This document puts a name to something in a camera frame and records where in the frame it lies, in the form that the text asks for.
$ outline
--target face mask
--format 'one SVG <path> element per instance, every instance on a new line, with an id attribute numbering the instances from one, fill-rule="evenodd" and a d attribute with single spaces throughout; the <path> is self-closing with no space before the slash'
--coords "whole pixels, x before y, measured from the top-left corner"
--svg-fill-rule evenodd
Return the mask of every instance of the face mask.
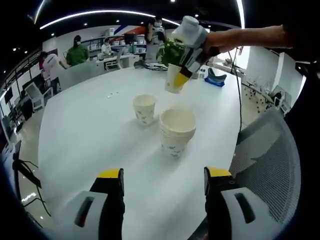
<path id="1" fill-rule="evenodd" d="M 161 25 L 162 25 L 161 22 L 157 22 L 157 21 L 156 21 L 156 22 L 154 23 L 154 26 L 155 26 L 156 28 L 160 28 Z"/>

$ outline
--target person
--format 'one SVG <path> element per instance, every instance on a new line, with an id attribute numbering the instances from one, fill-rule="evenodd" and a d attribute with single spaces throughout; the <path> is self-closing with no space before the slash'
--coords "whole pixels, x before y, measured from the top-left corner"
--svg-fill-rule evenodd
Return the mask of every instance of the person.
<path id="1" fill-rule="evenodd" d="M 166 31 L 162 26 L 162 18 L 156 16 L 152 23 L 145 29 L 144 38 L 146 41 L 145 61 L 149 63 L 157 62 L 157 53 L 168 40 Z"/>
<path id="2" fill-rule="evenodd" d="M 298 236 L 303 236 L 305 230 L 310 230 L 307 221 L 312 210 L 307 207 L 314 206 L 310 202 L 314 197 L 312 191 L 306 188 L 312 188 L 317 181 L 316 175 L 312 174 L 316 169 L 312 160 L 318 156 L 315 139 L 320 133 L 317 113 L 320 90 L 320 44 L 317 32 L 319 20 L 317 7 L 308 0 L 303 4 L 290 2 L 287 7 L 288 13 L 283 12 L 285 21 L 282 25 L 209 33 L 204 50 L 208 52 L 210 47 L 218 47 L 219 51 L 224 53 L 240 46 L 291 48 L 301 61 L 309 62 L 302 91 L 284 117 L 299 153 L 301 188 L 295 215 L 289 228 L 282 232 L 281 239 L 299 239 Z"/>
<path id="3" fill-rule="evenodd" d="M 111 50 L 111 46 L 110 46 L 110 40 L 109 40 L 108 37 L 104 40 L 104 43 L 103 43 L 103 45 L 101 47 L 101 53 L 106 58 L 112 55 L 112 50 Z"/>
<path id="4" fill-rule="evenodd" d="M 73 39 L 73 47 L 71 47 L 66 54 L 66 62 L 71 66 L 82 64 L 89 58 L 89 51 L 86 47 L 81 45 L 81 37 L 75 36 Z"/>
<path id="5" fill-rule="evenodd" d="M 47 76 L 50 76 L 53 95 L 56 95 L 58 93 L 58 84 L 60 84 L 59 74 L 62 68 L 67 69 L 69 65 L 61 61 L 54 53 L 48 54 L 47 52 L 43 51 L 40 53 L 40 58 L 43 61 L 42 66 L 44 71 L 46 72 Z"/>

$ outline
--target white round table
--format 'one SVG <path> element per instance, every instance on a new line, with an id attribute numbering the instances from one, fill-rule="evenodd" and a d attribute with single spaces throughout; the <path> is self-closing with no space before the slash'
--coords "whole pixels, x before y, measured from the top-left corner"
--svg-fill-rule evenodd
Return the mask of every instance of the white round table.
<path id="1" fill-rule="evenodd" d="M 218 75 L 226 74 L 214 69 Z M 55 218 L 96 176 L 124 169 L 124 240 L 186 240 L 206 216 L 204 167 L 229 169 L 240 127 L 237 79 L 224 87 L 190 80 L 180 94 L 164 90 L 167 72 L 126 68 L 89 79 L 51 98 L 42 118 L 39 177 Z M 156 97 L 156 121 L 138 124 L 132 100 Z M 159 114 L 183 106 L 196 132 L 178 160 L 162 154 Z"/>

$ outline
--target floor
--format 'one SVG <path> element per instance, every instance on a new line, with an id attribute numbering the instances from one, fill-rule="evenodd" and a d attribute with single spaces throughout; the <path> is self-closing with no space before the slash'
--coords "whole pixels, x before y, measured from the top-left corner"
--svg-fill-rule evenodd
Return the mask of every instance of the floor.
<path id="1" fill-rule="evenodd" d="M 250 89 L 242 86 L 242 129 L 246 128 L 250 123 L 259 117 L 266 108 L 265 100 L 262 96 L 252 95 Z M 13 134 L 11 141 L 16 143 L 22 140 L 19 158 L 23 161 L 30 161 L 38 165 L 38 143 L 39 132 L 44 110 L 39 110 L 24 123 L 22 129 L 17 135 Z M 28 163 L 35 176 L 37 176 L 37 168 Z M 19 176 L 20 192 L 22 204 L 30 203 L 34 198 L 38 198 L 37 188 L 24 176 Z M 49 217 L 39 200 L 34 201 L 25 210 L 29 212 L 34 219 L 45 228 L 54 227 L 54 221 Z"/>

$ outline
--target paper cup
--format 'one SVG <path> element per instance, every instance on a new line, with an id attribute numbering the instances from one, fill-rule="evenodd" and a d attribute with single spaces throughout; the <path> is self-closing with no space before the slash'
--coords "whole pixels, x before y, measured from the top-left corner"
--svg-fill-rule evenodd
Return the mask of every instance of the paper cup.
<path id="1" fill-rule="evenodd" d="M 139 124 L 148 126 L 153 123 L 155 115 L 156 99 L 152 95 L 143 94 L 133 99 L 135 116 Z"/>
<path id="2" fill-rule="evenodd" d="M 181 70 L 180 66 L 176 66 L 176 65 L 169 63 L 168 71 L 166 73 L 165 86 L 164 86 L 164 89 L 166 91 L 173 93 L 173 94 L 180 93 L 183 86 L 175 87 L 175 84 L 174 84 L 176 76 L 178 75 L 180 70 Z"/>
<path id="3" fill-rule="evenodd" d="M 160 116 L 161 147 L 171 158 L 180 158 L 195 132 L 196 117 L 186 109 L 171 108 Z"/>

